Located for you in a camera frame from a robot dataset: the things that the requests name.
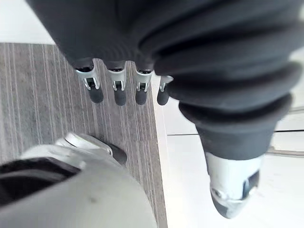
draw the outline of white tile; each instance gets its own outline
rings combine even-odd
[[[0,42],[54,44],[24,0],[0,0]]]
[[[294,112],[285,116],[279,121],[275,128],[276,131],[304,130],[304,113]]]
[[[167,135],[172,134],[197,134],[195,125],[187,120],[180,112],[179,101],[170,98],[163,107]]]
[[[276,132],[271,145],[279,151],[304,152],[304,132]]]
[[[257,194],[235,219],[215,210],[197,135],[168,136],[169,228],[300,227],[303,224],[304,159],[266,156]]]

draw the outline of gray striped floor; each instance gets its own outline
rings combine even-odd
[[[0,44],[0,162],[68,131],[106,140],[127,152],[127,169],[143,185],[159,227],[166,228],[151,90],[146,105],[135,104],[135,68],[129,63],[127,104],[119,107],[102,61],[96,65],[101,104],[90,101],[56,46]]]

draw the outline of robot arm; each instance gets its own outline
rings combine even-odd
[[[124,94],[121,61],[141,69],[136,96],[145,94],[153,68],[174,79],[163,80],[160,92],[180,100],[181,112],[197,127],[219,213],[237,215],[257,186],[276,123],[287,114],[289,91],[302,73],[289,55],[304,44],[303,1],[27,2],[75,69],[100,58],[112,78],[114,69],[121,73],[113,80],[119,105],[125,103],[116,98],[116,82]]]

